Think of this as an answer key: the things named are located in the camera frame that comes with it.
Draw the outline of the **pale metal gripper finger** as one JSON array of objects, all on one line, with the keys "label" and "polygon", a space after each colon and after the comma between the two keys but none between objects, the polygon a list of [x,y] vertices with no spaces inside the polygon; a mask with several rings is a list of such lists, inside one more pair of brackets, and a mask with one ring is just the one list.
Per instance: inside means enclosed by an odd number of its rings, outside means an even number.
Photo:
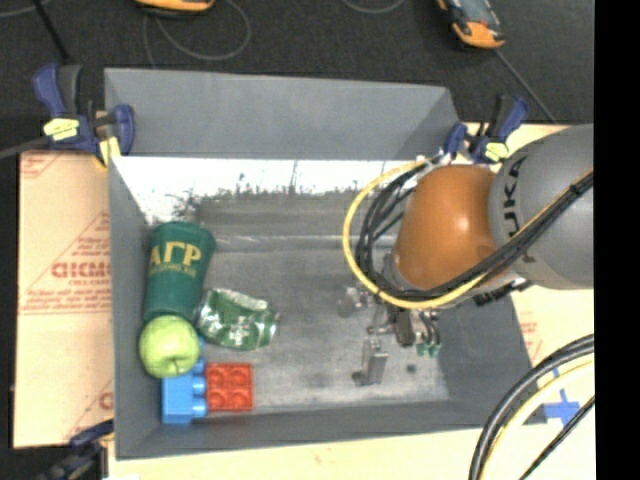
[{"label": "pale metal gripper finger", "polygon": [[352,373],[356,385],[371,386],[383,381],[389,353],[378,338],[366,338],[363,343],[361,368]]},{"label": "pale metal gripper finger", "polygon": [[337,303],[340,318],[350,318],[364,314],[370,309],[369,294],[359,287],[347,287]]}]

